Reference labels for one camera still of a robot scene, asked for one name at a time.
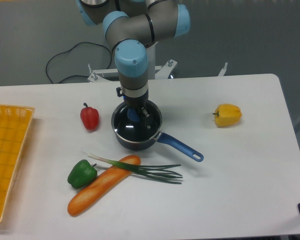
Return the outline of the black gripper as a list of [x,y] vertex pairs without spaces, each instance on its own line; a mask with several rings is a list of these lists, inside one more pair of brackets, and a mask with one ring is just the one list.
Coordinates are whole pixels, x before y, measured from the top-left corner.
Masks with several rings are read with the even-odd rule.
[[131,115],[139,115],[139,109],[141,109],[142,126],[148,130],[151,129],[152,116],[144,107],[149,98],[148,86],[143,86],[140,89],[127,89],[120,86],[116,88],[116,94],[118,97],[123,97],[125,104],[130,107],[129,113]]

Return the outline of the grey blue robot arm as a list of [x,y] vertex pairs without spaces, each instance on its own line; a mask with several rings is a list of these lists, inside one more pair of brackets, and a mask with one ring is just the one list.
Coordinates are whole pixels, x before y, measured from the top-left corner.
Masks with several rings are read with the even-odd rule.
[[79,0],[88,25],[101,24],[118,70],[117,94],[131,109],[129,118],[147,127],[152,123],[147,48],[188,33],[190,13],[174,0]]

